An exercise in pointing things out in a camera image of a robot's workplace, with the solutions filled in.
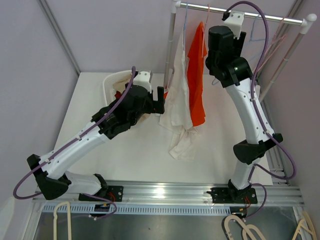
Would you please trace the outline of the dark red t shirt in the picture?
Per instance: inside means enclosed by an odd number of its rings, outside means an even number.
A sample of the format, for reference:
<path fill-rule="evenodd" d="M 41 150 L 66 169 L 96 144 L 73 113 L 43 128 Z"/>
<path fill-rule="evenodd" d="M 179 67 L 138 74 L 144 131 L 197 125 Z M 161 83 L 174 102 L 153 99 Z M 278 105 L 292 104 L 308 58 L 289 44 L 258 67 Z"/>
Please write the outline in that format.
<path fill-rule="evenodd" d="M 120 99 L 120 98 L 121 98 L 121 96 L 122 96 L 122 93 L 121 93 L 121 92 L 119 92 L 119 91 L 116 91 L 116 93 L 115 93 L 114 97 L 115 97 L 116 99 Z"/>

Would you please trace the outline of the beige t shirt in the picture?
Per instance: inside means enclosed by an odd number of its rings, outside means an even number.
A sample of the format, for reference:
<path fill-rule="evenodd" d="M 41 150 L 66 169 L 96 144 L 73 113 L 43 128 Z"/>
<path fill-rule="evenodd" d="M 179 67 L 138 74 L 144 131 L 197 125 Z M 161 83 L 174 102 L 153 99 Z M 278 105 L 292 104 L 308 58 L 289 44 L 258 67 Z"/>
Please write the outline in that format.
<path fill-rule="evenodd" d="M 114 83 L 112 85 L 113 89 L 115 90 L 115 93 L 116 91 L 119 91 L 121 93 L 123 93 L 126 89 L 126 84 L 130 81 L 130 76 L 126 76 L 126 77 L 123 77 L 121 79 L 119 79 L 116 83 Z M 140 119 L 138 120 L 138 123 L 142 123 L 144 122 L 145 120 L 147 120 L 148 118 L 150 117 L 150 114 L 143 114 Z"/>

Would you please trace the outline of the orange t shirt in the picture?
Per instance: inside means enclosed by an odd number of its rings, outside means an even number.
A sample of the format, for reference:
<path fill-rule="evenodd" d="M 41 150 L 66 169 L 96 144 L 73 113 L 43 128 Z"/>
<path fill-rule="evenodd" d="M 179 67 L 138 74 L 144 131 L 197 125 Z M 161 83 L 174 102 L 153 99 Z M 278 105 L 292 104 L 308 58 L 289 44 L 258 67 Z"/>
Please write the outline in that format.
<path fill-rule="evenodd" d="M 189 87 L 189 108 L 193 127 L 202 125 L 206 117 L 202 98 L 204 73 L 204 58 L 202 58 L 203 26 L 204 23 L 201 21 L 195 31 L 189 51 L 185 53 L 185 74 Z"/>

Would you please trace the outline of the pink wire hanger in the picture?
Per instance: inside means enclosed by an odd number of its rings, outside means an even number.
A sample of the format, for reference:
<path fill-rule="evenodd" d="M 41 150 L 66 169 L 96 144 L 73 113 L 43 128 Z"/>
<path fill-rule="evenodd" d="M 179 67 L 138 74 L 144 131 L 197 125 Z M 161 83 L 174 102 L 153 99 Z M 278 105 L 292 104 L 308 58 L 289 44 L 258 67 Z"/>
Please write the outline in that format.
<path fill-rule="evenodd" d="M 259 73 L 263 67 L 266 65 L 266 63 L 269 61 L 269 59 L 275 54 L 277 49 L 280 47 L 280 45 L 284 42 L 284 40 L 287 37 L 287 34 L 284 33 L 281 35 L 281 28 L 284 25 L 284 20 L 282 19 L 276 29 L 275 34 L 272 37 L 271 43 L 269 47 L 266 50 L 266 53 L 264 54 L 263 61 L 260 66 L 256 66 L 254 69 L 257 73 Z"/>
<path fill-rule="evenodd" d="M 207 14 L 206 14 L 206 20 L 204 22 L 203 28 L 202 28 L 202 49 L 201 49 L 201 57 L 204 58 L 205 56 L 205 31 L 206 31 L 206 27 L 208 24 L 208 20 L 209 20 L 209 15 L 210 15 L 210 5 L 207 4 Z"/>

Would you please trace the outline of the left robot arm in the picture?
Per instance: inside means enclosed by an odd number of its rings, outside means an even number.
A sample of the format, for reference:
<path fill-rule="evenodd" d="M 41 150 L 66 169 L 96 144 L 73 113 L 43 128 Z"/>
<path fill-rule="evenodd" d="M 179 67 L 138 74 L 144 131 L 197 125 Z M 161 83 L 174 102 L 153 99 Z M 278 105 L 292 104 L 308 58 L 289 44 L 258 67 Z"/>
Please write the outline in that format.
<path fill-rule="evenodd" d="M 165 112 L 164 88 L 153 92 L 139 85 L 127 85 L 121 96 L 101 108 L 66 148 L 61 147 L 43 156 L 27 158 L 34 171 L 37 185 L 46 200 L 55 200 L 66 193 L 78 194 L 80 201 L 101 201 L 107 197 L 109 186 L 98 173 L 82 175 L 68 169 L 90 151 L 107 143 L 136 125 L 144 114 Z"/>

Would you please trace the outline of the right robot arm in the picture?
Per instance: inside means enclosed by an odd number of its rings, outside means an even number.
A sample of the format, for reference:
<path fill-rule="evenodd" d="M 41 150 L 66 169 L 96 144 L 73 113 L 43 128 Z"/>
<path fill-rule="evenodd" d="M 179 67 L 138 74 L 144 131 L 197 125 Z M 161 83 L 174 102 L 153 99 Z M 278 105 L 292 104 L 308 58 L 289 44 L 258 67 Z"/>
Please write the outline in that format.
<path fill-rule="evenodd" d="M 233 146 L 238 162 L 227 187 L 227 196 L 235 203 L 240 202 L 251 188 L 248 179 L 253 165 L 276 145 L 270 137 L 283 141 L 282 135 L 275 133 L 267 123 L 256 91 L 251 89 L 252 70 L 241 56 L 245 37 L 246 33 L 242 31 L 239 38 L 235 38 L 225 25 L 210 27 L 205 60 L 209 74 L 220 81 L 231 97 L 245 132 L 245 140 Z"/>

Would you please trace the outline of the white t shirt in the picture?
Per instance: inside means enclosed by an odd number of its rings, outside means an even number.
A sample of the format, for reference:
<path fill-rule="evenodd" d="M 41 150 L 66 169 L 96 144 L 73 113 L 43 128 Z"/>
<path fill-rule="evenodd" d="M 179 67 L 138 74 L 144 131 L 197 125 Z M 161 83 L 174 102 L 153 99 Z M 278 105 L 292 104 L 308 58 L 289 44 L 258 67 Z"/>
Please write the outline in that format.
<path fill-rule="evenodd" d="M 159 125 L 173 133 L 168 153 L 176 160 L 193 161 L 200 137 L 193 127 L 190 113 L 190 91 L 186 77 L 185 30 L 179 36 L 174 73 L 165 98 L 165 112 Z"/>

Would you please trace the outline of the beige wooden hanger right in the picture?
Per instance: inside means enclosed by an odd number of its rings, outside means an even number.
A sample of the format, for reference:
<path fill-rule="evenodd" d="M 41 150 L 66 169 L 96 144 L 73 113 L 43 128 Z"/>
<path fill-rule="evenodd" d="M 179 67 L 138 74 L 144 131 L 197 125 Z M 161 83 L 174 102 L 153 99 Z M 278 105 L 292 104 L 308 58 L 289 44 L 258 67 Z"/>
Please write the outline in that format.
<path fill-rule="evenodd" d="M 241 218 L 233 214 L 225 217 L 221 223 L 227 240 L 234 240 L 234 236 L 230 228 L 230 222 L 236 223 L 239 226 L 243 240 L 266 240 L 266 237 L 257 226 L 253 224 L 246 224 Z"/>

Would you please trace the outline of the beige wooden hanger corner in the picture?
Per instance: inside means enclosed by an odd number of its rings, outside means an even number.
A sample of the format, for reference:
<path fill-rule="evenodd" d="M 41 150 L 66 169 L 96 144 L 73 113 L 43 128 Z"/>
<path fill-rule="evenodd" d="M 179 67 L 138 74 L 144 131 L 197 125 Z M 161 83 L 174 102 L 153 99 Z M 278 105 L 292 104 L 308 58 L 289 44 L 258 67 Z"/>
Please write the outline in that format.
<path fill-rule="evenodd" d="M 302 211 L 302 218 L 299 220 L 296 230 L 293 234 L 292 240 L 297 240 L 298 236 L 302 240 L 316 240 L 316 230 L 312 223 L 312 220 L 306 211 Z"/>

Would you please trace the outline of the white plastic basket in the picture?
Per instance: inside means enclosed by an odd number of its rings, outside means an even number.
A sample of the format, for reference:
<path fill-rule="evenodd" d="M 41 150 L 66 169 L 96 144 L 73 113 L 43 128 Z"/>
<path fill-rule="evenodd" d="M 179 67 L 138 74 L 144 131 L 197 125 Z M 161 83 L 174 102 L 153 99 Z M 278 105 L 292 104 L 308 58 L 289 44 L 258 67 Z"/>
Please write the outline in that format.
<path fill-rule="evenodd" d="M 142 86 L 149 93 L 152 92 L 152 72 L 140 70 L 135 74 L 133 84 Z M 102 90 L 105 104 L 108 106 L 116 99 L 116 93 L 122 93 L 125 90 L 125 84 L 127 84 L 132 76 L 131 70 L 119 71 L 108 75 L 102 82 Z"/>

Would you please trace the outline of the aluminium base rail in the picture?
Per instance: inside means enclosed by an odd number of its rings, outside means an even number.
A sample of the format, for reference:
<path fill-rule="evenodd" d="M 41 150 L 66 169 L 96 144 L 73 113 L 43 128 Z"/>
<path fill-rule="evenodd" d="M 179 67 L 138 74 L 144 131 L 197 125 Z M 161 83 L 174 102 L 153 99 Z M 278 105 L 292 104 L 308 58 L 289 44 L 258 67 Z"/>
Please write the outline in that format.
<path fill-rule="evenodd" d="M 118 213 L 213 215 L 221 210 L 248 207 L 301 207 L 301 191 L 294 186 L 253 186 L 244 197 L 232 201 L 225 184 L 107 181 Z"/>

